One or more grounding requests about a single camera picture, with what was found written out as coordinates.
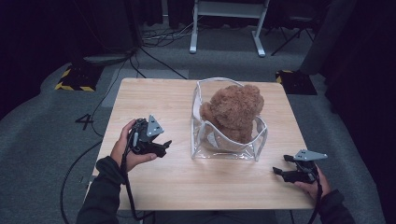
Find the hand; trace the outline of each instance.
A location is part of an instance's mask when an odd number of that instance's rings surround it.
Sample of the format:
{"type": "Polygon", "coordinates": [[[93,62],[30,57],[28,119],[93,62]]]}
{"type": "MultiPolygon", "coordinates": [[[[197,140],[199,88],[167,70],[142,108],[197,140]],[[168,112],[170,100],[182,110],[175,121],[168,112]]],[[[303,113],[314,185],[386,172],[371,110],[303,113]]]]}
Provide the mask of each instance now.
{"type": "MultiPolygon", "coordinates": [[[[128,142],[128,133],[134,126],[136,120],[133,119],[131,120],[127,125],[125,125],[122,128],[122,132],[120,135],[120,139],[116,142],[116,144],[113,147],[113,150],[111,151],[110,157],[119,165],[121,165],[121,160],[122,160],[122,154],[125,151],[126,144],[128,142]]],[[[130,172],[137,164],[146,162],[146,161],[153,161],[157,158],[157,155],[155,153],[148,153],[145,155],[136,155],[132,151],[128,153],[126,157],[126,170],[127,172],[130,172]]]]}
{"type": "MultiPolygon", "coordinates": [[[[322,186],[323,193],[321,197],[323,198],[326,194],[330,193],[332,191],[329,181],[327,180],[326,176],[321,172],[321,170],[318,168],[318,174],[319,174],[319,179],[320,179],[320,185],[322,186]]],[[[318,183],[315,181],[312,184],[307,184],[304,182],[299,182],[296,181],[294,182],[294,185],[297,186],[298,188],[302,189],[304,192],[309,194],[311,198],[314,200],[317,199],[318,195],[318,183]]]]}

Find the black cable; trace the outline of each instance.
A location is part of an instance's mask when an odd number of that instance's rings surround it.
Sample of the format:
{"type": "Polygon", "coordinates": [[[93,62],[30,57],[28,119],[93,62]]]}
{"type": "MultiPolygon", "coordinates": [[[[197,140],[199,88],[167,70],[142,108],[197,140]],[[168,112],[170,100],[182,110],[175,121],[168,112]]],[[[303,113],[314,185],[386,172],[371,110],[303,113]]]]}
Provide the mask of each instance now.
{"type": "Polygon", "coordinates": [[[62,187],[61,187],[61,196],[60,196],[60,206],[61,206],[61,213],[62,213],[62,218],[64,219],[64,223],[68,224],[69,221],[67,220],[66,217],[66,213],[64,212],[64,186],[66,185],[66,181],[67,181],[67,177],[69,177],[70,172],[73,170],[73,167],[77,164],[77,162],[83,157],[85,156],[85,154],[87,154],[89,151],[91,151],[93,148],[97,147],[99,144],[102,143],[102,140],[100,140],[98,143],[96,143],[95,145],[93,145],[92,147],[88,148],[87,150],[85,150],[74,162],[73,164],[70,166],[69,170],[66,173],[66,176],[64,177],[64,182],[62,183],[62,187]]]}
{"type": "Polygon", "coordinates": [[[165,32],[166,32],[167,30],[168,30],[168,29],[165,29],[161,35],[157,35],[157,32],[154,32],[155,35],[144,37],[144,38],[143,38],[144,41],[145,41],[145,40],[147,41],[147,40],[149,40],[149,39],[154,39],[154,38],[156,38],[156,39],[157,39],[157,43],[156,43],[156,44],[152,44],[152,43],[147,43],[147,42],[145,42],[145,43],[143,44],[143,47],[147,47],[147,48],[165,47],[165,46],[168,46],[168,45],[172,44],[172,43],[175,42],[176,40],[179,40],[179,39],[183,38],[183,37],[186,36],[186,35],[191,35],[191,33],[189,33],[189,31],[192,30],[192,23],[191,23],[190,25],[184,27],[183,29],[180,29],[180,30],[177,30],[177,31],[168,33],[168,34],[165,34],[165,32]],[[169,41],[169,42],[166,43],[166,44],[162,44],[162,45],[161,45],[161,43],[162,43],[163,41],[169,41]]]}
{"type": "Polygon", "coordinates": [[[131,64],[132,68],[137,72],[137,74],[140,74],[140,76],[142,76],[143,78],[147,78],[145,75],[143,75],[143,73],[141,73],[137,68],[134,67],[131,58],[129,58],[129,63],[131,64]]]}
{"type": "Polygon", "coordinates": [[[148,214],[143,215],[142,217],[138,217],[137,216],[136,209],[134,207],[134,196],[132,195],[132,192],[131,192],[131,183],[129,182],[128,171],[126,170],[127,169],[126,168],[127,167],[126,157],[128,156],[128,153],[131,151],[129,149],[129,145],[130,145],[131,140],[134,137],[134,133],[136,132],[137,129],[138,129],[138,126],[135,125],[132,128],[132,130],[131,130],[131,133],[130,133],[130,136],[128,138],[124,153],[122,154],[120,170],[121,170],[121,174],[122,174],[122,176],[124,177],[124,180],[125,180],[125,188],[126,188],[126,191],[128,193],[129,203],[131,205],[132,216],[134,217],[134,220],[140,221],[140,220],[145,219],[146,217],[152,216],[154,213],[150,212],[148,214]]]}
{"type": "Polygon", "coordinates": [[[143,39],[151,38],[153,36],[157,36],[157,30],[146,30],[146,31],[144,30],[143,31],[143,34],[142,34],[143,39]]]}
{"type": "Polygon", "coordinates": [[[139,60],[137,60],[137,53],[136,53],[136,55],[134,56],[134,59],[136,60],[136,62],[137,62],[137,68],[136,69],[139,69],[139,67],[140,67],[140,62],[139,62],[139,60]]]}
{"type": "Polygon", "coordinates": [[[143,48],[141,48],[143,50],[143,52],[145,52],[150,58],[154,59],[155,61],[165,65],[166,67],[168,67],[169,69],[171,69],[172,71],[174,71],[176,74],[178,74],[179,76],[183,77],[184,79],[187,79],[186,77],[184,77],[183,75],[181,75],[178,71],[176,71],[175,69],[173,69],[172,67],[170,67],[168,64],[161,62],[160,60],[154,58],[153,56],[151,56],[151,54],[149,54],[147,51],[145,51],[143,48]]]}
{"type": "Polygon", "coordinates": [[[291,224],[295,224],[294,222],[294,216],[293,216],[293,211],[289,210],[290,213],[290,218],[291,218],[291,224]]]}
{"type": "Polygon", "coordinates": [[[314,212],[312,213],[311,218],[310,218],[309,221],[308,221],[308,224],[312,224],[312,223],[314,222],[315,217],[317,216],[317,214],[318,214],[318,212],[319,212],[321,195],[322,195],[322,193],[323,193],[323,188],[322,188],[322,186],[321,186],[321,184],[320,184],[319,175],[315,175],[313,172],[310,172],[310,174],[311,174],[312,176],[314,176],[315,179],[317,180],[317,183],[318,183],[318,193],[317,193],[317,202],[316,202],[316,204],[315,204],[315,209],[314,209],[314,212]]]}
{"type": "MultiPolygon", "coordinates": [[[[98,109],[99,105],[106,99],[106,97],[107,97],[108,94],[110,93],[111,89],[113,88],[114,83],[116,83],[117,79],[119,78],[120,71],[121,71],[122,67],[125,65],[126,61],[128,61],[128,58],[126,58],[126,59],[123,61],[122,66],[120,67],[119,72],[117,73],[117,76],[116,76],[116,78],[114,79],[113,83],[111,83],[110,88],[108,88],[108,91],[107,91],[106,95],[102,98],[102,100],[99,102],[99,104],[98,104],[98,105],[96,106],[96,108],[93,110],[92,116],[91,116],[92,120],[93,120],[93,116],[95,115],[96,110],[98,109]]],[[[98,132],[95,130],[95,128],[93,127],[93,122],[91,123],[91,127],[92,127],[93,131],[94,131],[97,135],[103,137],[102,134],[98,133],[98,132]]]]}

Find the gray carpet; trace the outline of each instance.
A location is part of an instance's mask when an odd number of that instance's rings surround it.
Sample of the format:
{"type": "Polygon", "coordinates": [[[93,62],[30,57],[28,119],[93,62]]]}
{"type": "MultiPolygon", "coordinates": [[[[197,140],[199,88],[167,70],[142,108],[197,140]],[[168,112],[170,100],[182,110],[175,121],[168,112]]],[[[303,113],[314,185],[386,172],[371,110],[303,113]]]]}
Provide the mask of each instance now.
{"type": "MultiPolygon", "coordinates": [[[[311,44],[309,38],[302,35],[271,57],[269,54],[283,42],[283,36],[277,30],[267,36],[262,34],[268,56],[260,58],[251,39],[253,29],[200,32],[194,55],[189,54],[189,36],[166,47],[145,50],[177,71],[188,73],[190,79],[229,77],[239,81],[274,82],[276,70],[298,69],[311,44]]],[[[141,50],[136,58],[142,73],[168,70],[141,50]]],[[[121,64],[105,68],[95,92],[56,91],[54,87],[66,66],[48,76],[37,97],[0,121],[0,223],[63,223],[60,191],[64,176],[81,153],[101,140],[93,128],[101,134],[106,130],[114,97],[107,98],[106,102],[102,100],[121,64]],[[93,128],[89,126],[83,131],[83,124],[75,120],[93,111],[93,128]]],[[[131,75],[132,69],[126,63],[120,71],[131,75]]],[[[288,96],[308,149],[329,155],[329,159],[319,161],[318,165],[332,187],[345,194],[345,205],[357,223],[385,223],[375,183],[346,127],[331,112],[324,96],[324,78],[316,75],[311,79],[318,95],[288,96]]],[[[117,89],[115,84],[111,95],[114,96],[117,89]]],[[[94,148],[77,163],[65,185],[64,210],[71,223],[75,222],[82,205],[99,148],[94,148]]],[[[306,223],[311,213],[293,211],[296,223],[306,223]]],[[[279,223],[291,223],[289,211],[276,211],[276,215],[279,223]]],[[[120,217],[120,223],[134,221],[120,217]]]]}

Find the transparent container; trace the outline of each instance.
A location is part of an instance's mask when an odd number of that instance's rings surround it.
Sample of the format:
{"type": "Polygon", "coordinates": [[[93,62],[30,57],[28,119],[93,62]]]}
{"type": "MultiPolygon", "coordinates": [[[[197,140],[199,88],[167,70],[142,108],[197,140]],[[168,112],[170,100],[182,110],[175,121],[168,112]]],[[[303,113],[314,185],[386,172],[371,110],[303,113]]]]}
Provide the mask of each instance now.
{"type": "Polygon", "coordinates": [[[197,82],[192,98],[191,158],[214,158],[258,161],[267,139],[268,128],[260,116],[253,122],[252,138],[246,144],[235,142],[221,133],[210,121],[202,120],[200,107],[209,102],[219,89],[243,84],[225,77],[212,77],[197,82]]]}

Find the table top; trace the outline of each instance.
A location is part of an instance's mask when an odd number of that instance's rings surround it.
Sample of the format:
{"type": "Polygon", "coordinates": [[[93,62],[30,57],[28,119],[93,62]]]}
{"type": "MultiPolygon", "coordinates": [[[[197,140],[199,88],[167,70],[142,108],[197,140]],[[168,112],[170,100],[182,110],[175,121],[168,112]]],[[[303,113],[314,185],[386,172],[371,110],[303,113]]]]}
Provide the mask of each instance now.
{"type": "MultiPolygon", "coordinates": [[[[259,87],[268,138],[259,161],[192,159],[191,110],[197,80],[125,78],[108,122],[98,160],[110,155],[122,127],[131,119],[155,119],[164,128],[155,143],[172,140],[163,158],[130,173],[137,210],[305,209],[314,202],[275,175],[273,166],[295,170],[283,155],[306,148],[288,98],[278,83],[241,82],[259,87]]],[[[129,209],[121,186],[120,209],[129,209]]]]}

